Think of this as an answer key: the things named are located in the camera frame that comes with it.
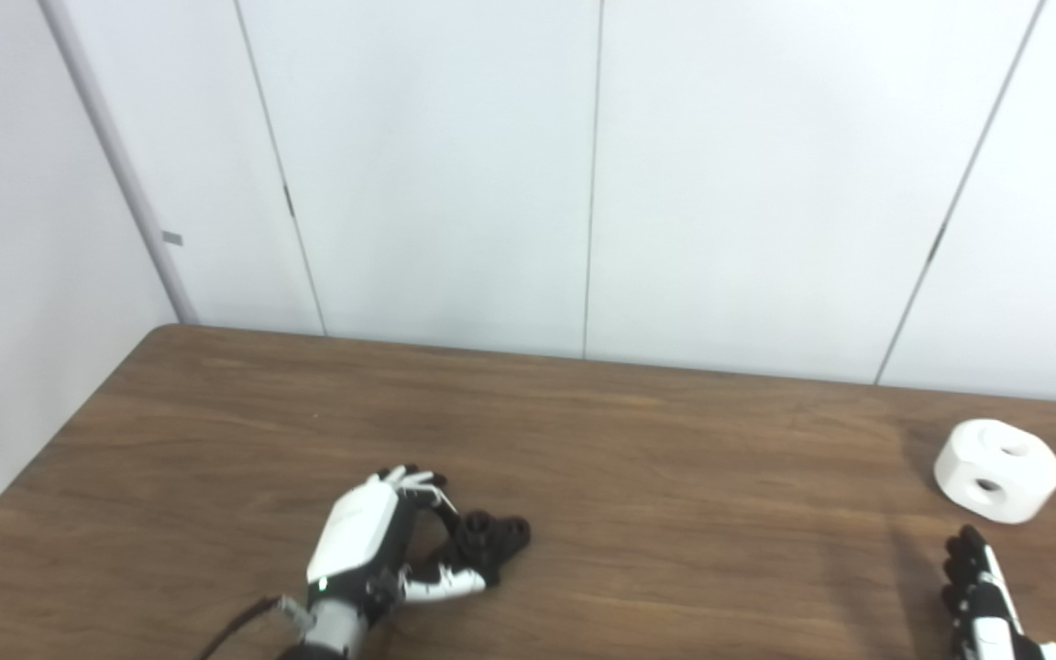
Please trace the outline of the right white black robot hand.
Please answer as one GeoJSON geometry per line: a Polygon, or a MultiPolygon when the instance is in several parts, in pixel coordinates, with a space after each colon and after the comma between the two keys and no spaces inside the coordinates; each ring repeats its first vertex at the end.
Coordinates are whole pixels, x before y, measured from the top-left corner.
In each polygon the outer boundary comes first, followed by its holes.
{"type": "Polygon", "coordinates": [[[951,615],[951,659],[1056,659],[1056,643],[1024,633],[1000,561],[970,523],[944,544],[941,601],[951,615]]]}

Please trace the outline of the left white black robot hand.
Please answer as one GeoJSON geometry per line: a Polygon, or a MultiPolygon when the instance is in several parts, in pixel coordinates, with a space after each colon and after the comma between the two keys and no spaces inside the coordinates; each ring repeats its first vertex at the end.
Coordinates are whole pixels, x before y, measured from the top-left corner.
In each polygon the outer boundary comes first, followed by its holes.
{"type": "Polygon", "coordinates": [[[434,513],[449,534],[463,523],[446,483],[440,473],[407,464],[348,489],[332,507],[307,564],[307,604],[347,606],[374,627],[407,599],[427,604],[495,588],[494,571],[467,564],[452,547],[422,565],[408,563],[420,513],[434,513]]]}

